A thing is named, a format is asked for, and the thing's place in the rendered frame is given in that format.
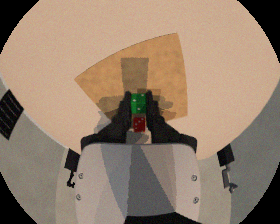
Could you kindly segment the red die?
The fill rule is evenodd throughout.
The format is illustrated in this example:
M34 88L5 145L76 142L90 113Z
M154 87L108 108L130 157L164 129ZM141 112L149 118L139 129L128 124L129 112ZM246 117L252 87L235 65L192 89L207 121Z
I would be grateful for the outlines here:
M145 117L134 117L134 132L145 132Z

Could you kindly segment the green die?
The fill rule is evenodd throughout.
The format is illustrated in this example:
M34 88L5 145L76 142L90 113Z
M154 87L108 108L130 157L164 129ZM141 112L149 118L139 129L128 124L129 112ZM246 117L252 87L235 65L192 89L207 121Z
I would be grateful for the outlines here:
M146 113L146 94L131 94L131 112Z

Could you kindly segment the tan mat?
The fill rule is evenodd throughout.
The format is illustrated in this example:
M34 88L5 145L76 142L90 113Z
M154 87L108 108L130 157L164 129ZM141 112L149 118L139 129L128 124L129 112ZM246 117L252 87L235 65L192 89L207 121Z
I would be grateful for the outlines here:
M111 121L127 91L131 94L152 91L165 121L188 114L186 72L178 33L122 49L74 80Z

